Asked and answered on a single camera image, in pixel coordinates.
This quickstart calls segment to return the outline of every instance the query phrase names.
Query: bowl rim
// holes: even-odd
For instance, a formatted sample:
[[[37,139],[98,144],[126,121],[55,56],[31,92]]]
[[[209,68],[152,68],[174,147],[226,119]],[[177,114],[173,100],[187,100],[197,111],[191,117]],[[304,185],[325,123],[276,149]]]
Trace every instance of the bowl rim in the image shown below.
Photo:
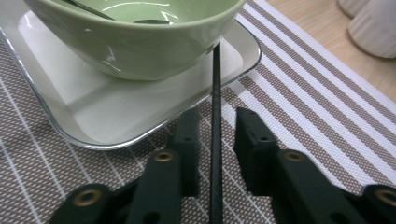
[[[105,18],[101,18],[99,16],[91,15],[89,13],[83,13],[77,10],[73,10],[72,8],[62,6],[54,1],[51,0],[24,0],[26,2],[29,1],[35,1],[35,2],[42,2],[43,4],[46,4],[49,7],[54,7],[57,10],[62,11],[63,13],[67,13],[73,17],[77,17],[82,20],[87,20],[89,22],[93,23],[101,23],[101,25],[111,25],[111,26],[117,26],[117,27],[123,27],[123,28],[135,28],[135,29],[144,29],[144,30],[175,30],[175,29],[180,29],[180,28],[186,28],[186,27],[192,27],[192,26],[198,26],[201,24],[205,23],[210,23],[212,21],[220,20],[220,18],[227,17],[227,15],[232,15],[236,13],[242,5],[246,3],[247,0],[236,0],[236,3],[229,7],[227,10],[222,11],[221,13],[204,18],[198,21],[188,21],[188,22],[182,22],[182,23],[175,23],[172,25],[168,24],[144,24],[144,23],[133,23],[133,22],[127,22],[127,21],[113,21],[113,20],[107,20]]]

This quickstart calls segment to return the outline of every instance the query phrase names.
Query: black plastic bracket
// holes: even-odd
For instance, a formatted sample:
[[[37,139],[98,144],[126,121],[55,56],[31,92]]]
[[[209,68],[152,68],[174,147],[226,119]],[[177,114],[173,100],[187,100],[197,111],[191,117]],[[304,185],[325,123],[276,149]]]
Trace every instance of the black plastic bracket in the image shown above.
[[[396,223],[396,189],[368,186],[361,197],[340,190],[304,153],[281,150],[254,111],[237,109],[234,151],[247,190],[272,197],[279,224]]]
[[[198,123],[197,109],[184,112],[174,136],[150,155],[138,179],[114,191],[103,184],[75,189],[49,223],[180,223],[182,197],[199,194]]]

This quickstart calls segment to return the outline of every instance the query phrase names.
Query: bolt hole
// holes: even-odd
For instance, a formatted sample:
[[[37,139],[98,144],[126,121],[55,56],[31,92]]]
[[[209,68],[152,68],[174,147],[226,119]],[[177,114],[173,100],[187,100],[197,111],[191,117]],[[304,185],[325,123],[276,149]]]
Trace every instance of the bolt hole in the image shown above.
[[[161,152],[157,154],[154,158],[155,161],[171,161],[174,155],[169,152]]]
[[[383,203],[396,207],[396,192],[388,189],[378,189],[375,191],[375,196]]]
[[[156,224],[160,221],[160,214],[157,212],[150,212],[143,216],[144,224]]]
[[[349,224],[349,218],[342,214],[342,213],[332,213],[330,215],[330,219],[332,220],[332,222],[337,223],[337,224]]]
[[[98,189],[86,189],[74,198],[73,203],[80,207],[89,206],[99,201],[101,196],[102,192]]]
[[[288,152],[285,155],[286,159],[289,161],[303,161],[304,156],[299,152]]]

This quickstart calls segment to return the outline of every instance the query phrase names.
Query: white vase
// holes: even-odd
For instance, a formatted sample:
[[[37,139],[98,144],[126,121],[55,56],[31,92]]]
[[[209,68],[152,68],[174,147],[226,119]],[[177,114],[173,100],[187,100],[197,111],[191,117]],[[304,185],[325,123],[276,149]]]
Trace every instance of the white vase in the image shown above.
[[[395,58],[396,0],[370,1],[351,21],[348,31],[364,51],[381,58]]]
[[[350,18],[354,18],[361,11],[369,0],[338,0],[338,4],[341,9]]]

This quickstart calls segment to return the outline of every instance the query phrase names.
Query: woven placemat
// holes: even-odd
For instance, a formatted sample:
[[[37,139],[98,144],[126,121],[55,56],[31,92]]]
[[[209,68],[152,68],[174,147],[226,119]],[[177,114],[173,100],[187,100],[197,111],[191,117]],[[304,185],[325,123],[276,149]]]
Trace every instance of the woven placemat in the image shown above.
[[[352,193],[396,186],[396,104],[337,60],[311,36],[261,0],[237,19],[257,36],[262,60],[222,92],[224,223],[275,223],[269,198],[246,193],[232,151],[235,109],[256,111],[282,148],[306,153]],[[18,66],[0,44],[0,223],[47,222],[78,186],[117,189],[142,174],[176,120],[138,144],[90,151],[65,142],[50,126]],[[183,199],[182,223],[207,223],[210,99],[201,115],[201,195]]]

